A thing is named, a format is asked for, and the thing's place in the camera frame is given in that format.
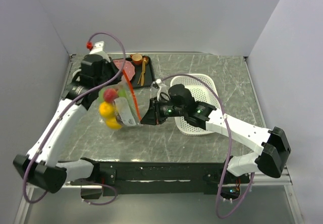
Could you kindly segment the red strawberry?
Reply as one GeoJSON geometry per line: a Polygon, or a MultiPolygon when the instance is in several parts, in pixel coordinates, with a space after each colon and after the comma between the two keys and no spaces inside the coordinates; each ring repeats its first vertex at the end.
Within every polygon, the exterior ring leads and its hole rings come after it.
{"type": "Polygon", "coordinates": [[[103,99],[107,103],[113,102],[116,98],[118,98],[118,92],[117,90],[113,88],[108,88],[103,93],[103,99]]]}

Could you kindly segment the clear zip top bag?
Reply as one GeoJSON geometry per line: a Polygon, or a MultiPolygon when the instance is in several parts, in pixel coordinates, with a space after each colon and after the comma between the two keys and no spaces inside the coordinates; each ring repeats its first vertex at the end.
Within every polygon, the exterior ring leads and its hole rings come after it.
{"type": "Polygon", "coordinates": [[[113,88],[117,91],[120,88],[125,88],[127,90],[127,98],[118,97],[113,102],[111,102],[111,104],[115,108],[115,116],[113,118],[116,118],[116,115],[120,116],[122,120],[122,128],[139,126],[141,115],[138,108],[137,99],[125,71],[122,72],[121,81],[115,85],[104,87],[105,90],[108,88],[113,88]]]}

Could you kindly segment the green star fruit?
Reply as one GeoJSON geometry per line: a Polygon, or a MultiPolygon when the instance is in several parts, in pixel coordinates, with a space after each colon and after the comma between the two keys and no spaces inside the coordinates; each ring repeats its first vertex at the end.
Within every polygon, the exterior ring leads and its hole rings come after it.
{"type": "Polygon", "coordinates": [[[118,96],[119,97],[127,98],[127,90],[125,88],[120,88],[118,90],[118,96]]]}

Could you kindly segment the yellow orange fruit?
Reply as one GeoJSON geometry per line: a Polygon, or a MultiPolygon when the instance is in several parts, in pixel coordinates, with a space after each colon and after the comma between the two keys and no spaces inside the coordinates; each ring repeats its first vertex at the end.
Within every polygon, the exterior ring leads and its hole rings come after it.
{"type": "Polygon", "coordinates": [[[112,118],[115,116],[115,108],[111,103],[104,101],[99,105],[99,114],[106,119],[112,118]]]}

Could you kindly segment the green round cabbage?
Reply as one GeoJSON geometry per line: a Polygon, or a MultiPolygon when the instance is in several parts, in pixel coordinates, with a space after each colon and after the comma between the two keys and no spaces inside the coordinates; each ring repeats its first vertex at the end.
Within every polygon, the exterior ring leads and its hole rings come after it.
{"type": "Polygon", "coordinates": [[[99,93],[98,93],[98,102],[99,102],[99,103],[104,102],[104,98],[103,98],[104,91],[105,91],[105,89],[103,88],[103,89],[101,89],[101,90],[99,91],[99,93]]]}

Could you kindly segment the dark red plum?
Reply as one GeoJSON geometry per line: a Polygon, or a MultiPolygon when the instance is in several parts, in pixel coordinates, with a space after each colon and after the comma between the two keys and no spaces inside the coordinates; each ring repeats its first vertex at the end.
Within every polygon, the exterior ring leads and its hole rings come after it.
{"type": "Polygon", "coordinates": [[[122,124],[122,120],[121,120],[119,115],[116,115],[116,120],[117,120],[118,123],[122,124]]]}

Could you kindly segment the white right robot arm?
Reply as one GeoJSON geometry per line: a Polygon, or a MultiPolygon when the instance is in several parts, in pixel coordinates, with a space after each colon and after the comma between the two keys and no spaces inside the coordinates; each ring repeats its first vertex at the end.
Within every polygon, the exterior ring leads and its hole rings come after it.
{"type": "Polygon", "coordinates": [[[183,117],[191,126],[231,137],[251,149],[250,154],[230,157],[228,166],[221,170],[221,177],[232,183],[238,176],[262,172],[280,178],[291,153],[283,129],[272,130],[251,125],[222,113],[215,106],[197,101],[182,84],[169,88],[169,100],[151,98],[149,108],[141,119],[143,125],[160,125],[170,117],[183,117]]]}

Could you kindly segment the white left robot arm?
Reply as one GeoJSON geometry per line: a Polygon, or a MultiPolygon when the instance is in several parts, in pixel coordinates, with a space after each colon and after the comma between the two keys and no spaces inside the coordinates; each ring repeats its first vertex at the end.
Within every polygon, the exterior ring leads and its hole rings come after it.
{"type": "Polygon", "coordinates": [[[87,54],[80,71],[68,84],[49,125],[26,155],[16,155],[13,165],[24,183],[56,193],[66,182],[83,179],[95,184],[100,179],[99,163],[82,158],[59,162],[60,153],[72,130],[98,98],[101,88],[121,80],[118,68],[107,53],[87,54]]]}

